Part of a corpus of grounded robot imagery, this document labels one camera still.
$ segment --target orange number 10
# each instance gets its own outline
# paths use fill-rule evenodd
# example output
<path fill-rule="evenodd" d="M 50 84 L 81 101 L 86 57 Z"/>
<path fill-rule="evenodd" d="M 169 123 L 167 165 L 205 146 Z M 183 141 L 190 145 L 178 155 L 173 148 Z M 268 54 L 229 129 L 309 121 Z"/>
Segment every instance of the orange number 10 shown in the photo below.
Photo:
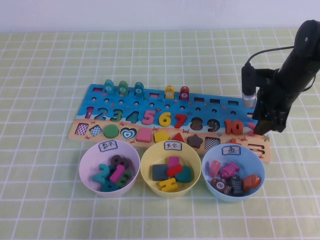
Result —
<path fill-rule="evenodd" d="M 231 122 L 230 119 L 225 120 L 225 133 L 234 135 L 241 135 L 244 131 L 244 124 L 242 121 L 236 120 L 234 122 Z"/>

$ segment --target green circle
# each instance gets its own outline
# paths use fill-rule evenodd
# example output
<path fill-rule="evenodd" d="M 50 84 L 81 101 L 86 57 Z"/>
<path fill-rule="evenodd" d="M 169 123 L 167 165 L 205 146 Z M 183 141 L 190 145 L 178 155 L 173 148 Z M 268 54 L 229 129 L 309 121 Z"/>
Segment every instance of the green circle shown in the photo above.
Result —
<path fill-rule="evenodd" d="M 113 139 L 119 134 L 119 129 L 116 125 L 110 124 L 106 126 L 103 130 L 103 134 L 108 139 Z"/>

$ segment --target robotic arm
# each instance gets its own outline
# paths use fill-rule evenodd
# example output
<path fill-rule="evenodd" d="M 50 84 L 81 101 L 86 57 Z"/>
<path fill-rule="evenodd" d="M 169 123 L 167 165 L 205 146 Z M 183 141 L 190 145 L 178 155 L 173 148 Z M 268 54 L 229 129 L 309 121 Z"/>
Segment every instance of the robotic arm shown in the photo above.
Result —
<path fill-rule="evenodd" d="M 305 21 L 298 29 L 290 55 L 279 69 L 255 69 L 250 60 L 241 70 L 242 100 L 246 107 L 255 105 L 252 118 L 257 120 L 254 134 L 271 131 L 282 132 L 293 102 L 310 87 L 306 86 L 320 69 L 320 21 Z"/>

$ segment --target plastic bowl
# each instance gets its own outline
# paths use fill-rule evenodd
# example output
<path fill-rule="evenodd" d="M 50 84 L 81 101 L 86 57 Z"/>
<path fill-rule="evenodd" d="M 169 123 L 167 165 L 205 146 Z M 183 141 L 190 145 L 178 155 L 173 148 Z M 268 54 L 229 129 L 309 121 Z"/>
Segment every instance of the plastic bowl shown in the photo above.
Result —
<path fill-rule="evenodd" d="M 176 144 L 176 150 L 168 149 L 168 144 Z M 191 169 L 192 180 L 188 183 L 177 182 L 178 191 L 164 192 L 159 187 L 160 181 L 153 181 L 152 179 L 152 165 L 154 164 L 168 164 L 170 156 L 177 156 L 180 159 L 181 165 L 187 165 Z M 201 176 L 201 160 L 197 152 L 188 144 L 168 140 L 158 142 L 149 147 L 141 158 L 141 175 L 146 184 L 157 195 L 164 198 L 177 198 L 184 196 L 196 184 Z"/>
<path fill-rule="evenodd" d="M 222 192 L 217 191 L 210 185 L 213 178 L 210 176 L 209 172 L 210 164 L 213 160 L 217 160 L 221 163 L 220 171 L 223 167 L 229 165 L 230 162 L 233 161 L 240 167 L 240 170 L 235 174 L 239 175 L 241 179 L 245 179 L 251 174 L 256 174 L 261 178 L 260 185 L 245 192 L 243 196 L 225 195 Z M 207 188 L 217 199 L 228 203 L 236 203 L 253 196 L 260 190 L 264 184 L 266 172 L 263 163 L 253 151 L 241 145 L 224 143 L 211 148 L 204 155 L 202 159 L 202 175 L 205 179 Z"/>
<path fill-rule="evenodd" d="M 114 155 L 120 155 L 131 160 L 127 169 L 132 173 L 132 177 L 127 180 L 126 186 L 116 191 L 99 191 L 101 185 L 92 181 L 92 177 L 101 172 L 99 164 L 110 165 L 110 160 Z M 128 192 L 133 187 L 139 171 L 140 157 L 138 152 L 130 144 L 120 140 L 103 141 L 92 146 L 83 155 L 79 165 L 79 174 L 83 184 L 96 194 L 106 198 L 119 197 Z"/>

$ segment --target white wall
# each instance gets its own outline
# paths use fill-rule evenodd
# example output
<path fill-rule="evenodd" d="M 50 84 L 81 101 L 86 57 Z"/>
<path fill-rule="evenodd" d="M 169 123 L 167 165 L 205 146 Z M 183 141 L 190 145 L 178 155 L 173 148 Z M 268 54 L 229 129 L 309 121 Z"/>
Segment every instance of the white wall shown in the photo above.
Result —
<path fill-rule="evenodd" d="M 320 0 L 0 0 L 0 32 L 299 27 Z"/>

